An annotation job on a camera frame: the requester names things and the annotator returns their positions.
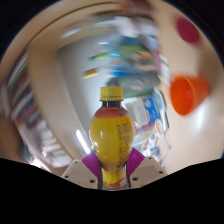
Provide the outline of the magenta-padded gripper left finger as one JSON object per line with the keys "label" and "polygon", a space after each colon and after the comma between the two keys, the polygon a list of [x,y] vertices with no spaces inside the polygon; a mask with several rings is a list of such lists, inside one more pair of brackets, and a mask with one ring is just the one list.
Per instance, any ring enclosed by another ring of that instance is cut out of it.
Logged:
{"label": "magenta-padded gripper left finger", "polygon": [[96,154],[91,151],[81,160],[74,160],[62,177],[84,188],[100,189],[101,166]]}

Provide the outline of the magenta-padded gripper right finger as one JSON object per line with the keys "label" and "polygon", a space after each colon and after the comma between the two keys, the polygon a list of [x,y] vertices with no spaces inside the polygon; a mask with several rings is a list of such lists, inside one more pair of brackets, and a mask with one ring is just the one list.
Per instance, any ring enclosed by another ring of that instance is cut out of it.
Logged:
{"label": "magenta-padded gripper right finger", "polygon": [[126,162],[126,187],[140,188],[165,177],[167,173],[152,157],[145,157],[141,152],[132,149]]}

